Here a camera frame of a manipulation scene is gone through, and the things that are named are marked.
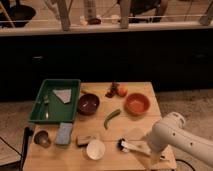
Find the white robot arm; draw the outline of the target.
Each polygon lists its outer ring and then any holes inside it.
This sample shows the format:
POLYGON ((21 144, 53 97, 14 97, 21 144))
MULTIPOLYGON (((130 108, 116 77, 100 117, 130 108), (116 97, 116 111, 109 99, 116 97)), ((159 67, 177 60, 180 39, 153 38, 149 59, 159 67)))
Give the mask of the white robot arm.
POLYGON ((147 134, 149 148, 160 153, 171 145, 213 167, 213 141, 185 131, 185 123, 185 118, 177 112, 171 112, 155 122, 147 134))

